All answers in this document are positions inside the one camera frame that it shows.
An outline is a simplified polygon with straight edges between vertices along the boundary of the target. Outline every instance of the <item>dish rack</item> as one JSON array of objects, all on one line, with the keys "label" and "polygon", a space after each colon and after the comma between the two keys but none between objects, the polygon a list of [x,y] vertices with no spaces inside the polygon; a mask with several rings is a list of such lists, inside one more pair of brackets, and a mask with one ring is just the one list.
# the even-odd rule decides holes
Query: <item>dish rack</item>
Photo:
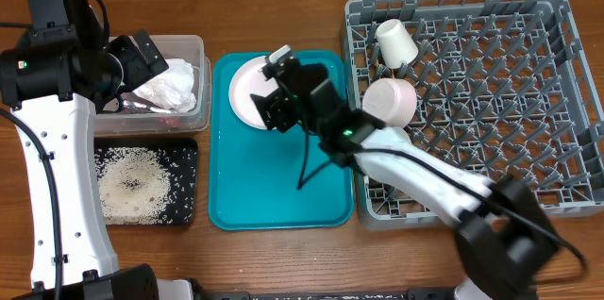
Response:
[{"label": "dish rack", "polygon": [[[375,34],[399,19],[419,48],[388,69]],[[344,65],[351,107],[378,79],[416,89],[412,142],[455,166],[528,183],[551,216],[604,210],[602,107],[568,0],[350,0]],[[433,226],[436,215],[357,175],[370,229]]]}]

